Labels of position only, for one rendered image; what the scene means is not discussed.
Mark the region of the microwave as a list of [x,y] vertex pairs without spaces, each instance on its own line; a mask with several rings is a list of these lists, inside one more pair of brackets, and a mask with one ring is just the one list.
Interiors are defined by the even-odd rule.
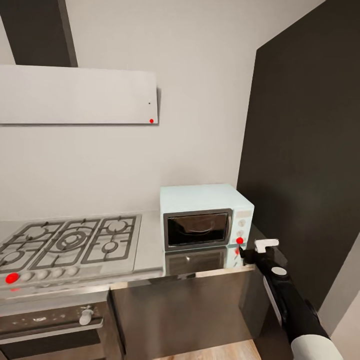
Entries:
[[246,243],[255,206],[229,183],[159,188],[164,252]]

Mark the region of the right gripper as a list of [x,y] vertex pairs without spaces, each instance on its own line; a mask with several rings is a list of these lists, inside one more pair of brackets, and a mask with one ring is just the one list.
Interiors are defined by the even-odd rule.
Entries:
[[259,266],[262,261],[271,260],[271,261],[275,262],[275,252],[270,247],[266,247],[264,253],[258,253],[254,249],[243,250],[243,248],[240,246],[239,252],[240,252],[241,258],[245,259],[245,262],[248,265],[256,264],[256,266],[258,267],[259,270],[260,270]]

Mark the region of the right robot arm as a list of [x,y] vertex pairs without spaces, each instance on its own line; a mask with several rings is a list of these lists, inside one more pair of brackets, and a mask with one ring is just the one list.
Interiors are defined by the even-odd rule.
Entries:
[[241,258],[256,264],[270,303],[292,349],[294,360],[344,360],[321,326],[314,305],[303,300],[287,270],[275,262],[276,239],[256,240],[256,249],[240,246]]

